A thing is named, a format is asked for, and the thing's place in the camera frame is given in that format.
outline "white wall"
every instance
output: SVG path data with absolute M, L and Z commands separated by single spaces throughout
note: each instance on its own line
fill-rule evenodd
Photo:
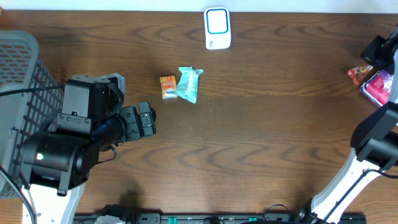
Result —
M 4 9 L 398 13 L 398 0 L 1 0 Z

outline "white device with blue outline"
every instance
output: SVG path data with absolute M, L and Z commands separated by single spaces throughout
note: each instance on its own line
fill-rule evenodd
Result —
M 231 45 L 229 11 L 225 7 L 211 7 L 205 10 L 206 48 L 226 49 Z

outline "gray plastic basket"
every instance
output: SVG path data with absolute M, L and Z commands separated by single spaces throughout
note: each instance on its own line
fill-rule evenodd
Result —
M 39 44 L 24 31 L 0 30 L 0 92 L 56 85 L 39 60 Z M 39 129 L 45 116 L 62 106 L 62 90 L 37 91 L 0 97 L 0 165 L 21 186 L 21 144 Z M 0 198 L 15 191 L 0 178 Z

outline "wooden table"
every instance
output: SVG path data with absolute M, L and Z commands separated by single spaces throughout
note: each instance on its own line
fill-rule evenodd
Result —
M 0 29 L 33 34 L 60 83 L 118 72 L 126 106 L 156 109 L 156 136 L 126 143 L 115 161 L 92 169 L 79 212 L 109 203 L 262 212 L 275 203 L 297 210 L 339 171 L 356 125 L 376 110 L 346 71 L 397 19 L 232 13 L 231 47 L 216 51 L 205 48 L 199 12 L 4 11 Z M 186 66 L 205 70 L 197 104 L 162 100 L 159 77 L 179 80 Z M 348 210 L 396 223 L 397 188 L 380 177 Z M 21 211 L 20 200 L 0 200 L 0 223 L 19 223 Z

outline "snack package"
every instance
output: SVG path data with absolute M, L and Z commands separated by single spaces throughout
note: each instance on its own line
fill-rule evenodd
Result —
M 382 106 L 388 101 L 390 96 L 392 75 L 385 70 L 378 71 L 369 81 L 364 83 L 359 89 L 373 103 Z
M 169 77 L 161 77 L 160 85 L 162 87 L 162 99 L 172 99 L 176 98 L 175 94 L 176 84 L 174 75 Z
M 353 68 L 347 72 L 354 82 L 354 85 L 361 86 L 364 82 L 368 81 L 376 72 L 372 65 L 363 65 Z
M 196 103 L 199 75 L 203 73 L 203 69 L 193 69 L 192 67 L 180 67 L 179 69 L 182 75 L 175 94 L 191 103 Z

